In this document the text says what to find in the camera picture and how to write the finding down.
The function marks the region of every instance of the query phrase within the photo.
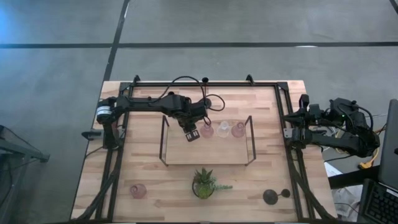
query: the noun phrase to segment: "wooden tabletop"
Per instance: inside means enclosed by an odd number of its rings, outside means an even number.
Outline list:
[[[104,82],[101,98],[117,96],[119,84],[120,82]],[[294,110],[297,110],[300,95],[305,93],[304,82],[288,81],[288,84]],[[163,91],[164,87],[135,87],[133,97],[157,97]],[[188,96],[193,102],[202,98],[199,87],[172,87],[170,91]],[[218,165],[214,161],[203,165],[206,169],[213,169],[219,184],[232,185],[233,189],[217,191],[209,199],[200,200],[192,193],[191,184],[195,169],[201,169],[201,165],[166,167],[159,160],[162,114],[132,112],[129,114],[126,131],[114,211],[115,222],[296,221],[292,196],[279,197],[275,205],[267,205],[262,199],[262,193],[267,189],[278,193],[283,189],[291,190],[274,89],[255,86],[209,87],[208,94],[220,95],[226,102],[223,111],[208,111],[214,124],[226,119],[245,121],[248,116],[252,116],[257,159],[247,167],[238,162],[222,164],[225,163],[223,161]],[[212,99],[212,103],[215,108],[221,107],[221,101],[216,98]],[[93,127],[101,129],[98,123],[94,123]],[[101,145],[102,140],[91,141],[87,153]],[[188,142],[181,145],[186,150],[190,149]],[[328,212],[336,216],[319,147],[308,147],[303,150],[303,156],[312,192]],[[106,150],[101,149],[85,160],[72,218],[83,213],[98,193],[105,157]],[[131,196],[129,189],[134,184],[146,186],[147,194],[144,198],[134,199]],[[307,216],[301,191],[300,198]],[[109,194],[105,198],[104,216],[108,210],[108,200]]]

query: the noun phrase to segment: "concrete floor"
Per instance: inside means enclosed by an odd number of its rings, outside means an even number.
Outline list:
[[[123,0],[3,0],[0,44],[111,43]],[[136,0],[123,42],[398,41],[388,0]],[[0,123],[51,153],[32,163],[13,223],[68,220],[110,49],[0,49]],[[397,98],[396,47],[119,49],[111,80],[304,80],[312,103],[357,100],[373,114]],[[386,117],[376,118],[381,127]],[[333,150],[325,159],[340,156]],[[360,158],[332,162],[342,172]]]

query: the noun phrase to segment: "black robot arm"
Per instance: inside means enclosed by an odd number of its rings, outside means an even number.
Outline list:
[[[284,116],[285,121],[294,125],[294,128],[284,130],[291,147],[304,149],[307,144],[316,144],[367,157],[380,146],[379,136],[373,132],[373,121],[368,126],[365,115],[359,110],[364,109],[355,101],[341,98],[330,100],[330,109],[326,111],[321,110],[319,105],[309,105],[309,102],[308,95],[302,95],[298,111]],[[336,127],[345,133],[340,138],[324,136],[322,132],[309,130],[309,126]]]
[[[208,98],[192,103],[190,98],[173,93],[157,99],[109,97],[98,103],[97,122],[103,125],[104,146],[108,149],[120,146],[116,121],[130,111],[157,111],[175,118],[188,141],[193,141],[200,137],[195,123],[207,117],[206,109],[210,106],[211,101]]]

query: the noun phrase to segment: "laptop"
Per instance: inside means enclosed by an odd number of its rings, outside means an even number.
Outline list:
[[[364,181],[359,222],[398,223],[398,100],[391,100],[381,151],[378,182]]]

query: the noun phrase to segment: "succulent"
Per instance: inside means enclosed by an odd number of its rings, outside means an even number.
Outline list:
[[[201,172],[197,170],[195,172],[193,182],[196,184],[195,192],[200,199],[207,199],[215,190],[232,189],[232,185],[216,185],[217,179],[211,176],[212,172],[213,170],[207,172],[204,167]]]

